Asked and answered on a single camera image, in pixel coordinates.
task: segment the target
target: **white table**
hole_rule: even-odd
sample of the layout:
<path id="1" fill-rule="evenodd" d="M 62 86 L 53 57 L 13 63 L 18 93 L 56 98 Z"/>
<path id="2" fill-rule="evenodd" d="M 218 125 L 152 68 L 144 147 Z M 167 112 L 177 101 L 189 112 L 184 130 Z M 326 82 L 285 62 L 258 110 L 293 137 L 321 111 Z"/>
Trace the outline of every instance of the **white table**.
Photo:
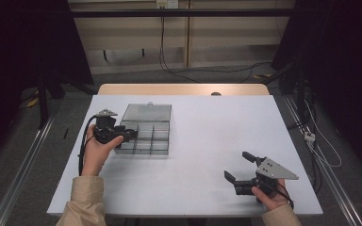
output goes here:
<path id="1" fill-rule="evenodd" d="M 61 215 L 78 175 L 78 153 L 86 121 L 102 109 L 119 113 L 128 104 L 170 104 L 168 156 L 111 153 L 101 172 L 108 215 L 128 218 L 255 217 L 265 211 L 253 196 L 237 196 L 223 177 L 255 177 L 256 165 L 242 152 L 267 156 L 300 176 L 286 181 L 297 215 L 322 210 L 273 97 L 97 95 L 90 109 L 48 214 Z"/>

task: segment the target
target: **gray floor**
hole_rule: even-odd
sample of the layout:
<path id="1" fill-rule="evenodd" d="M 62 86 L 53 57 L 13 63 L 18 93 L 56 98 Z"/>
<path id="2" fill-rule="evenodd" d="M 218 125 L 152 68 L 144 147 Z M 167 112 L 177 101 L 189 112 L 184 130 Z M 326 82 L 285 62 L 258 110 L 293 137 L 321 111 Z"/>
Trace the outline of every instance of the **gray floor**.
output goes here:
<path id="1" fill-rule="evenodd" d="M 227 66 L 210 68 L 210 70 L 238 70 L 247 67 L 248 65 Z M 265 73 L 273 73 L 273 70 L 266 65 L 253 70 L 253 74 Z M 250 71 L 244 70 L 235 73 L 195 71 L 179 74 L 202 83 L 238 83 L 246 79 Z M 100 74 L 95 75 L 94 80 L 97 87 L 104 83 L 191 83 L 190 80 L 163 71 Z M 260 81 L 260 79 L 250 76 L 245 82 L 258 83 Z M 89 95 L 67 85 L 64 85 L 64 88 L 67 93 L 63 100 L 49 100 L 51 104 L 60 104 L 60 109 L 46 140 L 41 146 L 40 153 L 25 181 L 22 192 L 11 211 L 7 225 L 54 225 L 58 220 L 57 217 L 47 215 L 46 210 L 91 102 Z M 269 91 L 278 104 L 285 124 L 294 123 L 287 108 L 285 97 L 280 95 L 277 84 L 271 84 Z M 338 135 L 332 121 L 321 108 L 321 103 L 316 104 L 316 109 L 321 131 L 339 151 L 343 161 L 342 166 L 334 169 L 334 172 L 362 218 L 362 163 L 354 155 L 349 142 Z M 10 126 L 9 136 L 2 142 L 0 149 L 0 201 L 15 177 L 17 169 L 21 166 L 26 152 L 37 134 L 38 125 L 39 110 L 36 105 L 20 109 Z M 310 177 L 313 175 L 311 155 L 304 145 L 302 135 L 298 129 L 291 129 L 289 133 Z M 327 144 L 321 139 L 319 144 L 327 159 L 332 163 L 337 162 L 335 154 Z M 339 203 L 324 179 L 317 196 L 324 214 L 316 217 L 300 217 L 303 225 L 349 225 Z M 253 218 L 252 222 L 253 225 L 263 225 L 261 218 Z M 123 225 L 124 219 L 107 217 L 107 223 L 109 225 Z M 207 222 L 207 225 L 246 225 L 246 223 L 246 219 L 243 218 L 212 218 Z M 142 225 L 185 225 L 185 220 L 144 219 Z"/>

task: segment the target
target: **sleeve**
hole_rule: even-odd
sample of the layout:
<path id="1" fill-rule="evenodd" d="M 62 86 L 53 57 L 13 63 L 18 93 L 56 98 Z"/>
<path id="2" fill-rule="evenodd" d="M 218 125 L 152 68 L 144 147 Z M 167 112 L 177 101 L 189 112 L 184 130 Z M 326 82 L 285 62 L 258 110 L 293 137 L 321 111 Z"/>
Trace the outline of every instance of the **sleeve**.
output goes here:
<path id="1" fill-rule="evenodd" d="M 288 204 L 273 209 L 261 216 L 266 226 L 301 226 L 301 222 Z"/>
<path id="2" fill-rule="evenodd" d="M 75 177 L 71 200 L 66 203 L 57 226 L 106 225 L 103 195 L 104 180 L 101 177 Z"/>

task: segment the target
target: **hand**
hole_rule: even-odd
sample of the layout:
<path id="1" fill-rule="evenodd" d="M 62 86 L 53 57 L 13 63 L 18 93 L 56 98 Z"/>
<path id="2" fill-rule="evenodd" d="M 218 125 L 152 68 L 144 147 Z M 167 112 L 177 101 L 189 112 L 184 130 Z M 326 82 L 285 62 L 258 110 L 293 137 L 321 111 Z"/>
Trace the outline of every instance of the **hand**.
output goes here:
<path id="1" fill-rule="evenodd" d="M 111 150 L 123 142 L 123 136 L 118 136 L 107 144 L 99 143 L 93 137 L 94 128 L 95 125 L 93 124 L 87 131 L 87 140 L 91 138 L 85 147 L 84 168 L 82 169 L 81 176 L 98 176 Z"/>
<path id="2" fill-rule="evenodd" d="M 284 187 L 285 187 L 284 179 L 278 179 L 277 190 L 283 193 L 287 193 Z M 261 202 L 263 202 L 263 204 L 267 207 L 268 211 L 278 208 L 281 205 L 288 204 L 288 200 L 276 192 L 274 192 L 274 194 L 269 197 L 256 186 L 252 187 L 252 192 L 255 194 L 255 196 L 258 199 L 261 200 Z"/>

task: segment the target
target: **wall outlet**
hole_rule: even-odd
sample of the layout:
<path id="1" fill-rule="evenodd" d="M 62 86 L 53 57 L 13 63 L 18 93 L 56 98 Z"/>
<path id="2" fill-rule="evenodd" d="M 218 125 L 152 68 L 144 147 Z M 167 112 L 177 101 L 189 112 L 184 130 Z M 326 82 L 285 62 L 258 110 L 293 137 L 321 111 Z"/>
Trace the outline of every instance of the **wall outlet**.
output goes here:
<path id="1" fill-rule="evenodd" d="M 157 8 L 167 8 L 167 0 L 156 0 Z"/>
<path id="2" fill-rule="evenodd" d="M 168 0 L 167 8 L 178 8 L 178 0 Z"/>

